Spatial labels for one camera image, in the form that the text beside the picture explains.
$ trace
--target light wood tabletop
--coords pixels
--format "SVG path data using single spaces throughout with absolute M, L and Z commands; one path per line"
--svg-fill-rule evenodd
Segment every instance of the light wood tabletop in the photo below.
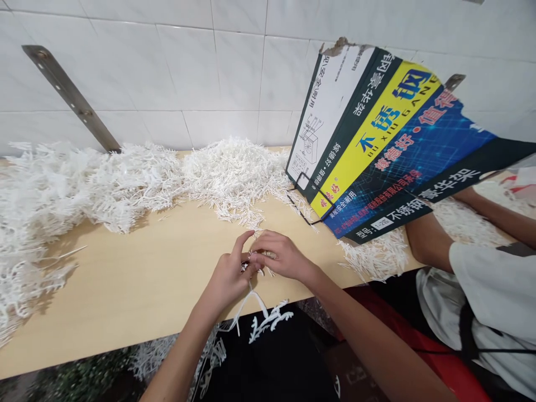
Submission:
M 340 287 L 362 283 L 339 265 L 345 262 L 343 250 L 324 224 L 315 233 L 274 198 L 257 206 L 266 218 L 262 228 L 289 236 Z M 197 202 L 147 214 L 130 234 L 82 223 L 50 247 L 50 255 L 61 255 L 87 246 L 69 257 L 79 266 L 0 349 L 0 379 L 180 332 L 218 258 L 245 230 L 219 221 Z M 420 267 L 407 250 L 405 269 Z M 299 282 L 268 274 L 258 277 L 256 290 L 268 308 L 312 296 Z M 237 308 L 221 318 L 232 318 Z M 258 310 L 251 298 L 242 314 Z

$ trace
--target white t-shirt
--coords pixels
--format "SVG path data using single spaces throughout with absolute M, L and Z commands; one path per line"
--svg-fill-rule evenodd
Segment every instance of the white t-shirt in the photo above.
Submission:
M 472 332 L 479 349 L 536 350 L 536 256 L 454 243 L 449 260 L 456 275 L 436 268 L 417 273 L 420 307 L 434 334 L 461 350 L 460 309 L 467 297 L 475 313 Z M 536 400 L 536 355 L 480 353 L 475 362 Z

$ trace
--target red chair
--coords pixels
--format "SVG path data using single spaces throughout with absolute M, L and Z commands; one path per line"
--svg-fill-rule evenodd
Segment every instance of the red chair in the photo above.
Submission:
M 413 329 L 404 317 L 377 296 L 368 286 L 348 288 L 345 291 L 378 317 L 378 319 L 410 347 L 430 351 L 450 350 L 446 346 L 431 340 L 416 329 Z M 344 336 L 339 330 L 337 330 L 337 338 L 340 341 L 344 339 Z M 429 353 L 419 352 L 418 354 L 450 390 L 454 392 L 460 402 L 491 401 L 478 380 L 458 357 L 454 355 L 431 355 Z

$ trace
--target person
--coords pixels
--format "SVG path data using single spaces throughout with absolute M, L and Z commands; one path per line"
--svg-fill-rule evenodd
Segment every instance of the person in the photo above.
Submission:
M 534 219 L 473 188 L 454 198 L 536 249 Z M 406 233 L 413 256 L 433 268 L 371 283 L 372 289 L 415 329 L 461 351 L 492 400 L 536 400 L 536 256 L 455 242 L 433 213 L 406 224 Z
M 261 253 L 243 253 L 247 239 L 254 231 L 239 236 L 229 254 L 219 259 L 214 273 L 193 308 L 190 317 L 167 358 L 150 382 L 141 401 L 185 401 L 203 347 L 222 312 L 248 289 L 250 281 L 262 266 L 279 275 L 300 281 L 322 303 L 348 344 L 366 366 L 378 386 L 391 401 L 455 401 L 456 397 L 421 358 L 379 319 L 339 288 L 317 265 L 308 260 L 282 234 L 263 231 L 251 250 L 270 251 L 272 259 Z M 249 261 L 244 272 L 241 263 Z M 274 332 L 279 334 L 288 322 L 280 322 Z M 217 368 L 220 376 L 230 370 L 229 364 L 241 373 L 210 383 L 203 400 L 338 400 L 329 373 L 321 367 L 318 351 L 312 347 L 303 352 L 306 336 L 280 338 L 277 344 L 261 342 L 251 346 L 271 348 L 257 350 L 241 362 L 242 354 L 228 353 L 228 358 Z M 239 360 L 232 363 L 231 358 Z M 311 364 L 299 365 L 304 360 Z

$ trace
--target wall tile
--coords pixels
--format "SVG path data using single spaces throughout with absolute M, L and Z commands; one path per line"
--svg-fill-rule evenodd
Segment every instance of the wall tile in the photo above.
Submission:
M 486 0 L 478 14 L 467 20 L 472 37 L 461 49 L 469 56 L 536 61 L 536 4 L 531 0 Z
M 421 51 L 413 62 L 426 66 L 443 83 L 452 74 L 466 74 L 455 95 L 468 110 L 522 112 L 536 107 L 534 88 L 527 85 L 536 80 L 533 63 Z
M 176 110 L 220 109 L 214 32 L 163 25 L 157 28 L 176 87 Z
M 80 0 L 89 18 L 151 23 L 151 2 L 144 0 Z
M 536 142 L 536 111 L 530 112 L 474 112 L 463 111 L 464 116 L 493 134 L 509 140 Z
M 192 149 L 182 112 L 140 112 L 154 143 L 175 150 Z
M 266 34 L 336 41 L 356 24 L 353 0 L 269 0 Z
M 183 112 L 194 148 L 224 138 L 257 139 L 258 112 Z
M 260 109 L 303 108 L 311 74 L 307 65 L 309 41 L 266 36 Z
M 110 63 L 87 19 L 14 13 L 26 31 L 52 52 L 69 78 L 94 109 L 134 109 L 123 74 Z
M 23 26 L 12 13 L 0 11 L 0 111 L 69 110 L 56 90 L 22 51 L 33 45 Z
M 112 136 L 122 145 L 125 142 L 143 144 L 152 141 L 139 112 L 97 112 Z
M 12 10 L 85 17 L 78 1 L 74 0 L 4 0 Z
M 294 142 L 296 131 L 298 131 L 298 125 L 300 124 L 300 118 L 302 117 L 302 111 L 293 111 L 290 116 L 289 130 L 287 136 L 290 138 L 290 143 Z
M 292 145 L 289 123 L 292 112 L 259 112 L 257 144 L 264 146 Z
M 138 110 L 180 110 L 160 38 L 154 25 L 92 20 L 107 56 Z
M 215 31 L 219 89 L 225 110 L 259 110 L 264 38 Z
M 70 141 L 79 148 L 91 147 L 104 151 L 84 123 L 73 112 L 13 112 L 0 113 L 2 139 L 0 155 L 19 155 L 10 148 L 11 141 L 51 143 Z
M 415 50 L 397 49 L 395 47 L 386 47 L 385 50 L 406 61 L 412 61 L 417 53 Z
M 212 29 L 210 0 L 157 0 L 148 4 L 156 23 Z
M 80 0 L 88 17 L 212 28 L 210 0 Z
M 264 35 L 267 0 L 212 0 L 214 29 Z

